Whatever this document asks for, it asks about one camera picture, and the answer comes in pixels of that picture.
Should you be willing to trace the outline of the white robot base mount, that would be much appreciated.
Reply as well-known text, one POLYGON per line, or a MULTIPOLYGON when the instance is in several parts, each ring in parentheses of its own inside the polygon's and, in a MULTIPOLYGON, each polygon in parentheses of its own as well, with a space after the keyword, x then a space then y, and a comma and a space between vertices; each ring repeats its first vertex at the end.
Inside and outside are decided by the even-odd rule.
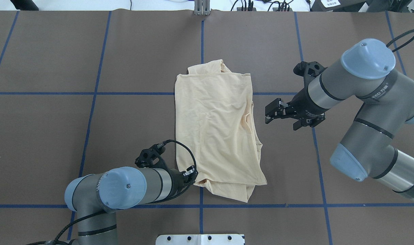
POLYGON ((163 234, 156 245, 245 245, 244 234, 163 234))

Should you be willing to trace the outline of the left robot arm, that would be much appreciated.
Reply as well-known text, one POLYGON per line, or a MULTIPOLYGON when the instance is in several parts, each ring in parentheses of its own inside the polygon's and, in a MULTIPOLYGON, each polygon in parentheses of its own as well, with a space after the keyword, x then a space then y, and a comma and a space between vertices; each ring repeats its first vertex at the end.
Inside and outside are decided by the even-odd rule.
POLYGON ((117 245, 116 212, 137 205, 170 201, 194 185, 193 164, 185 171, 169 168, 162 158, 171 140, 143 149, 136 167, 123 166, 72 180, 64 193, 67 207, 77 219, 66 225, 48 245, 117 245))

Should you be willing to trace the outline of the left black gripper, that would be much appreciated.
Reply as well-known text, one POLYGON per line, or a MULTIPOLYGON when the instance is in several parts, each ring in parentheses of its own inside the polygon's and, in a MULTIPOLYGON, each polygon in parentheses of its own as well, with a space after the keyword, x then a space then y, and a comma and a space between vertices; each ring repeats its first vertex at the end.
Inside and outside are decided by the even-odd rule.
POLYGON ((175 199, 196 182, 198 171, 195 157, 186 145, 182 143, 179 145, 189 152, 193 160, 193 165, 185 171, 168 167, 161 156, 165 152, 165 143, 154 144, 148 149, 143 149, 135 160, 138 168, 149 168, 157 172, 161 180, 161 190, 155 199, 175 199))

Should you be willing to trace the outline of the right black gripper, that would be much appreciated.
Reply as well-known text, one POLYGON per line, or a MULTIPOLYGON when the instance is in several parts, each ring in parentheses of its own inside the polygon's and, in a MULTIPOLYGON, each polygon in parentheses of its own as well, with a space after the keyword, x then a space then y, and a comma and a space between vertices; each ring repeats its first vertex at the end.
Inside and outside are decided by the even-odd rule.
POLYGON ((281 98, 274 99, 265 107, 265 123, 269 124, 276 118, 295 118, 297 121, 293 124, 293 130, 299 130, 302 127, 314 128, 325 120, 326 109, 318 106, 309 95, 309 84, 316 79, 319 83, 319 75, 326 67, 319 62, 298 63, 293 68, 293 73, 303 77, 304 88, 300 90, 293 99, 284 103, 281 98))

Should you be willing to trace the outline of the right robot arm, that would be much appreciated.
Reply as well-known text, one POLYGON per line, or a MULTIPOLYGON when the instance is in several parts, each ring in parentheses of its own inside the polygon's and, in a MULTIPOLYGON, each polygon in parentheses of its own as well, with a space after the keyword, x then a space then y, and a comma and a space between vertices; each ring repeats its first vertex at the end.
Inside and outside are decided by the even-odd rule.
POLYGON ((329 67, 300 62, 293 72, 304 88, 290 102, 278 98, 265 107, 266 124, 293 118, 293 130, 316 127, 326 111, 355 96, 363 102, 334 150, 330 163, 349 178, 370 177, 414 202, 414 157, 391 145, 404 124, 414 124, 414 80, 395 69, 394 52, 367 38, 329 67))

